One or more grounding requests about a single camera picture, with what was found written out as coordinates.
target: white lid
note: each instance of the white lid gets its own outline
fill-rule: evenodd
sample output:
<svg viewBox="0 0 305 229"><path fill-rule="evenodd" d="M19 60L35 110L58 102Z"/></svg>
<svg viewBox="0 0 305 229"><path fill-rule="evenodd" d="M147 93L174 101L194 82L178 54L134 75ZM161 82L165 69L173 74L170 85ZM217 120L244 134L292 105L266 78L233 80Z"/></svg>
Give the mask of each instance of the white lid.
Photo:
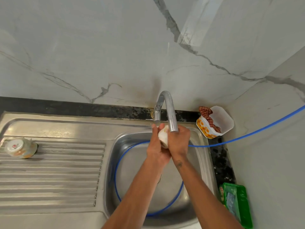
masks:
<svg viewBox="0 0 305 229"><path fill-rule="evenodd" d="M22 149L23 147L23 140L22 139L14 139L14 140L11 140L9 141L6 146L5 146L5 150L7 152L17 152L19 151L20 149Z"/></svg>

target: white sponge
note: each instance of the white sponge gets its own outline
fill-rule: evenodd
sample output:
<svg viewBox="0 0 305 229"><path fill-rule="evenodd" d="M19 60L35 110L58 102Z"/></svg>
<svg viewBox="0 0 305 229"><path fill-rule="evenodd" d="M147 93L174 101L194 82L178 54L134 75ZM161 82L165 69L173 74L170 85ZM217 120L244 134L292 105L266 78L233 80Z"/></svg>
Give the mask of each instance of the white sponge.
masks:
<svg viewBox="0 0 305 229"><path fill-rule="evenodd" d="M167 132L169 130L168 125L166 125L160 132L158 133L158 138L161 142L161 146L165 149L168 149L168 143L167 143Z"/></svg>

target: black countertop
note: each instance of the black countertop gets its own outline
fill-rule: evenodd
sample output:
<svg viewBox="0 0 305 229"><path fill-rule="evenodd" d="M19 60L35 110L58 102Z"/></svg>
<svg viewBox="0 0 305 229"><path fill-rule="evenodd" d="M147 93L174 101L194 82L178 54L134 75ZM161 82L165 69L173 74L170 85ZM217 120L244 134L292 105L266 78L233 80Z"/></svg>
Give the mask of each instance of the black countertop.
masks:
<svg viewBox="0 0 305 229"><path fill-rule="evenodd" d="M5 111L48 115L126 118L137 120L152 119L153 113L153 109L151 108L0 96L0 115ZM195 123L199 116L199 112L176 111L176 118L178 122ZM166 110L161 110L161 120L167 120ZM209 144L217 144L222 142L222 137L208 139L208 141ZM211 147L210 152L217 184L221 185L223 182L235 183L234 172L227 156L226 146L221 145Z"/></svg>

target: faucet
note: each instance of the faucet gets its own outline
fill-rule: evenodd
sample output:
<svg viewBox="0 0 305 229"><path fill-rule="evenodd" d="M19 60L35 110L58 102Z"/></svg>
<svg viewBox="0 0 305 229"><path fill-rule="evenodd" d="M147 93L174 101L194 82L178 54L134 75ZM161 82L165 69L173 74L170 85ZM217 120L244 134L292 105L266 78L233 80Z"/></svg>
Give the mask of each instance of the faucet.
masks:
<svg viewBox="0 0 305 229"><path fill-rule="evenodd" d="M177 119L176 119L175 107L173 106L173 98L168 91L163 91L159 95L157 104L155 105L155 108L154 108L154 121L161 120L161 108L162 108L164 100L165 100L165 104L166 104L167 118L168 118L168 123L170 126L170 131L177 132L178 124L177 124Z"/></svg>

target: stainless steel sink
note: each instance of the stainless steel sink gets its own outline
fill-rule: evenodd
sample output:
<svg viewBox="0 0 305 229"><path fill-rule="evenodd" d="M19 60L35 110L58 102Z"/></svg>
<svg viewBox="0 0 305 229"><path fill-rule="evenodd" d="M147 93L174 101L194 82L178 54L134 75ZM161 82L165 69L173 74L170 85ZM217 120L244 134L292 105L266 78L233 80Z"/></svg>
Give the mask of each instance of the stainless steel sink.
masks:
<svg viewBox="0 0 305 229"><path fill-rule="evenodd" d="M8 227L101 228L119 200L114 169L131 145L151 137L151 121L117 120L6 113L0 121L0 220ZM194 124L190 143L207 144ZM38 143L28 159L11 158L3 150L13 138ZM120 163L117 187L121 197L146 157L147 144L131 149ZM209 150L189 148L189 160L214 194L217 186ZM181 177L172 161L157 185L149 212L164 208L177 194ZM182 228L197 223L183 188L162 215L147 218L144 227Z"/></svg>

